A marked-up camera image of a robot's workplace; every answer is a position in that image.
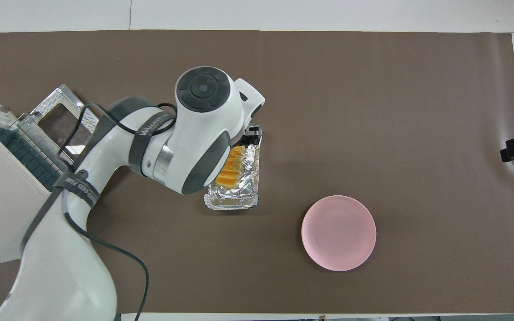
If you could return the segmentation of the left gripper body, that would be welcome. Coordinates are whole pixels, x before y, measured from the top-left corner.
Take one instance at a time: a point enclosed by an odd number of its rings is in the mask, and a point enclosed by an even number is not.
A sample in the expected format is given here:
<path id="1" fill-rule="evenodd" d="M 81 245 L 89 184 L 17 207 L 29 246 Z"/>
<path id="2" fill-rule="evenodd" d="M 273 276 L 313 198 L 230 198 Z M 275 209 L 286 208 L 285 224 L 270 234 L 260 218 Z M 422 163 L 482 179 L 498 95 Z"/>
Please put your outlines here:
<path id="1" fill-rule="evenodd" d="M 240 93 L 244 121 L 251 122 L 251 119 L 259 111 L 259 108 L 265 104 L 265 97 L 244 79 L 239 78 L 234 81 L 234 84 L 237 91 Z"/>

